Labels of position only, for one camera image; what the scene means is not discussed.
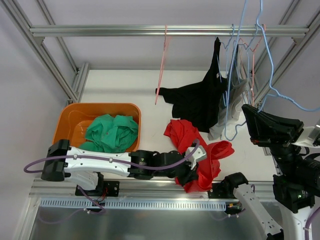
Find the blue wire hanger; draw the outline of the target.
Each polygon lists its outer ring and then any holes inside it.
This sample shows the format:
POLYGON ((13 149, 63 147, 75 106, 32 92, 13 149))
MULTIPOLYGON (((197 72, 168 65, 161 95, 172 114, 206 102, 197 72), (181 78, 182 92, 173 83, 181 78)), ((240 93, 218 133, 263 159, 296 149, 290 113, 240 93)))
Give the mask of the blue wire hanger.
POLYGON ((255 103, 258 106, 258 111, 261 112, 265 106, 265 103, 268 98, 281 98, 286 101, 291 102, 294 104, 298 109, 304 111, 304 112, 318 112, 320 110, 319 107, 317 108, 305 108, 298 104, 293 98, 281 94, 276 88, 274 88, 275 83, 280 81, 281 75, 286 71, 286 69, 293 63, 295 58, 298 56, 298 54, 303 50, 303 48, 306 46, 306 44, 311 40, 311 38, 314 36, 314 34, 319 30, 320 28, 320 14, 318 13, 315 17, 315 19, 312 21, 311 25, 308 27, 308 32, 304 35, 304 37, 301 38, 301 41, 298 43, 296 47, 294 47, 291 52, 285 57, 284 62, 281 64, 281 66, 278 67, 277 71, 275 71, 274 68, 274 62, 273 58, 270 52, 269 48, 269 42, 267 41, 266 33, 265 33, 265 27, 262 26, 259 22, 260 16, 263 13, 263 1, 260 1, 260 10, 256 17, 256 26, 261 30, 261 34, 263 36, 263 41, 265 43, 265 50, 267 53, 267 56, 269 58, 270 62, 270 77, 268 82, 265 84, 265 86, 258 92, 257 97, 255 98, 255 103))

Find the red tank top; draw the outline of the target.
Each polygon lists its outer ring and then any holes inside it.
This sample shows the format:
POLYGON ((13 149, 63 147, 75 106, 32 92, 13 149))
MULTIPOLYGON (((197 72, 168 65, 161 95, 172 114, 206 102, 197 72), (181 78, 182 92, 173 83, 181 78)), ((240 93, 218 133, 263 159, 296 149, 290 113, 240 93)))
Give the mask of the red tank top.
POLYGON ((184 119, 172 119, 167 125, 164 135, 169 137, 179 153, 190 154, 192 144, 199 140, 199 146, 186 160, 191 170, 196 173, 195 179, 183 183, 178 178, 175 182, 183 186, 186 193, 206 192, 212 187, 212 182, 221 172, 219 160, 231 156, 235 150, 229 141, 218 141, 210 144, 201 137, 198 129, 191 122, 184 119))

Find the grey tank top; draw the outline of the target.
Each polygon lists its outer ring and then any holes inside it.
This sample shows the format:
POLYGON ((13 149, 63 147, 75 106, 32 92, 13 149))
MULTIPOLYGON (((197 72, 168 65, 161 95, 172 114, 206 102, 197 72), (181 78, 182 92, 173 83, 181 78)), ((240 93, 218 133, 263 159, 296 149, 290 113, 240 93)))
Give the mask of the grey tank top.
POLYGON ((224 136, 222 135, 222 118, 225 117, 226 121, 231 118, 238 118, 242 112, 242 105, 245 103, 244 97, 249 93, 249 79, 240 78, 238 74, 238 52, 239 49, 237 48, 235 51, 232 77, 228 78, 228 80, 230 80, 230 89, 227 90, 227 93, 229 93, 227 107, 223 107, 223 99, 221 99, 218 109, 218 121, 209 129, 207 135, 210 141, 221 140, 223 137, 227 137, 226 134, 224 134, 224 136))

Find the black tank top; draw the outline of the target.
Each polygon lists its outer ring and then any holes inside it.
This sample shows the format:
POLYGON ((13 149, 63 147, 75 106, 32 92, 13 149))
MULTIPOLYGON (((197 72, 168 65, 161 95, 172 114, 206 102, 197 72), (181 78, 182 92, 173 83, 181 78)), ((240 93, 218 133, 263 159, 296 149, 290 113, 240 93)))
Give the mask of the black tank top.
POLYGON ((208 133, 218 123, 219 104, 227 81, 219 72, 221 41, 214 41, 210 67, 200 82, 178 88, 156 88, 155 93, 172 104, 172 117, 187 120, 200 132, 208 133))

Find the green tank top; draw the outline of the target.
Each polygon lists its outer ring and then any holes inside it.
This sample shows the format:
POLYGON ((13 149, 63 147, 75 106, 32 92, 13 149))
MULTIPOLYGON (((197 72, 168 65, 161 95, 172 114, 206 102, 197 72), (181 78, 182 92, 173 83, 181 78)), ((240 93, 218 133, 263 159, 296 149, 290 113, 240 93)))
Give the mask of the green tank top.
POLYGON ((105 114, 88 126, 80 149, 100 153, 124 153, 138 138, 139 125, 132 116, 105 114))

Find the pink wire hanger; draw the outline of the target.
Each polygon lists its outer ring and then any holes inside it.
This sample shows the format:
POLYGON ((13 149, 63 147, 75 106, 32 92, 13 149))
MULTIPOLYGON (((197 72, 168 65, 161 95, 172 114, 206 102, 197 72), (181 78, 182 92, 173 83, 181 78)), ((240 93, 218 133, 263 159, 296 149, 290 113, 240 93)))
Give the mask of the pink wire hanger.
POLYGON ((160 63, 157 88, 155 91, 155 101, 154 101, 155 105, 157 105, 157 102, 158 102, 158 97, 159 97, 160 87, 161 87, 163 73, 164 73, 164 69, 165 69, 165 62, 166 62, 169 43, 170 43, 170 38, 168 37, 168 26, 165 25, 164 26, 164 42, 163 42, 162 58, 161 58, 161 63, 160 63))

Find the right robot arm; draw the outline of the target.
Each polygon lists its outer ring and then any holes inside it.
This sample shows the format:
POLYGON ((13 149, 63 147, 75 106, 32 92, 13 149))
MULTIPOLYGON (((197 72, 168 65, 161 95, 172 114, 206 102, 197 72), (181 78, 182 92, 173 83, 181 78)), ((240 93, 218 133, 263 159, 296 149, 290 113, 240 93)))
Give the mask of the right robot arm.
POLYGON ((279 225, 256 197, 241 172, 226 176, 219 184, 228 198, 236 198, 258 227, 264 240, 309 240, 315 198, 320 195, 320 124, 305 127, 298 119, 279 117, 249 104, 242 107, 250 141, 265 147, 280 170, 273 176, 273 194, 279 203, 283 224, 279 225))

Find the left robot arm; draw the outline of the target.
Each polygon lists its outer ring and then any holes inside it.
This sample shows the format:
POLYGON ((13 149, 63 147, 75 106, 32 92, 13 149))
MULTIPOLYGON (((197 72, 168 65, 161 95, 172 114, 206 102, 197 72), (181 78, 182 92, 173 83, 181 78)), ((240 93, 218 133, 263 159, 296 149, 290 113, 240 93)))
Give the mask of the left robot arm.
POLYGON ((69 140, 61 139, 48 149, 40 178, 74 183, 81 188, 76 190, 77 196, 86 193, 99 197, 112 190, 104 181, 104 173, 145 181, 154 177, 178 179, 184 186, 198 179, 199 162, 206 157, 199 142, 193 143, 185 153, 174 150, 103 153, 80 149, 71 146, 69 140))

